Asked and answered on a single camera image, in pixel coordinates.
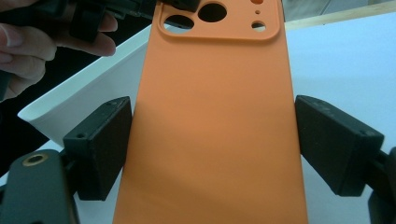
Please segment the wooden table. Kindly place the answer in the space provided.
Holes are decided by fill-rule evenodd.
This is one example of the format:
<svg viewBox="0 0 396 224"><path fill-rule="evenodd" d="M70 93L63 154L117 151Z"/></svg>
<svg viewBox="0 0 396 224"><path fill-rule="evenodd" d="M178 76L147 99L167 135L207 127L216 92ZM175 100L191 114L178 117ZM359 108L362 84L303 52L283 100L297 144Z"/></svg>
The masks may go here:
<svg viewBox="0 0 396 224"><path fill-rule="evenodd" d="M357 7L344 11L334 12L330 14L320 15L311 18L305 18L296 21L287 21L285 23L285 29L297 30L306 27L325 25L329 23L335 23L339 21L349 21L365 17L371 17L376 15L388 14L396 12L396 0L372 4L365 7Z"/></svg>

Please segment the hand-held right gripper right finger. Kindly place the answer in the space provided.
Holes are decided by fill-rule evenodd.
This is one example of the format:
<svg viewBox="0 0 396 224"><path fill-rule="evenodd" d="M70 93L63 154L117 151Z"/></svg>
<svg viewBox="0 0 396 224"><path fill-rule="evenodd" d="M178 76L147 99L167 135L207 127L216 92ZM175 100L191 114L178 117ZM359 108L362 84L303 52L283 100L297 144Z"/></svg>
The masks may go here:
<svg viewBox="0 0 396 224"><path fill-rule="evenodd" d="M334 194L360 196L366 186L385 191L382 133L311 96L297 96L295 111L301 154Z"/></svg>

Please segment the orange phone case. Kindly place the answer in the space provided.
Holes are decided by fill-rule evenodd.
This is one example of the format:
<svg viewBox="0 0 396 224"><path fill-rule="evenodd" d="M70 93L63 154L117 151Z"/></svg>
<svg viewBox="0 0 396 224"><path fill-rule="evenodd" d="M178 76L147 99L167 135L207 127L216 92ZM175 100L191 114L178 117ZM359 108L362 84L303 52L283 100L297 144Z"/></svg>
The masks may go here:
<svg viewBox="0 0 396 224"><path fill-rule="evenodd" d="M114 224L307 224L281 0L158 4Z"/></svg>

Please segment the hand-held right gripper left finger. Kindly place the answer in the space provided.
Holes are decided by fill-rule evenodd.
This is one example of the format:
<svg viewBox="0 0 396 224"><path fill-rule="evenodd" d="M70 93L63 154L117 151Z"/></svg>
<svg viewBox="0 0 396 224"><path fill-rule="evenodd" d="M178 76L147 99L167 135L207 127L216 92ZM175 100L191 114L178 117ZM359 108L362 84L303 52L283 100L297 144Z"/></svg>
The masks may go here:
<svg viewBox="0 0 396 224"><path fill-rule="evenodd" d="M123 167L132 124L130 97L101 104L64 137L66 157L76 165L83 201L104 201Z"/></svg>

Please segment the white plastic bin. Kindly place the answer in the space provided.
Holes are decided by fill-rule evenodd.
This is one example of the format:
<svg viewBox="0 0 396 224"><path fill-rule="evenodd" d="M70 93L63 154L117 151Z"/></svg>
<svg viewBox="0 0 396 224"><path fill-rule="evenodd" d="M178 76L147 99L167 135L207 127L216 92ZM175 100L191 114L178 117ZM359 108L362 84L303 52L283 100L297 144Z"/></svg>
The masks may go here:
<svg viewBox="0 0 396 224"><path fill-rule="evenodd" d="M135 103L149 41L147 27L23 108L18 117L61 146L101 104L128 96Z"/></svg>

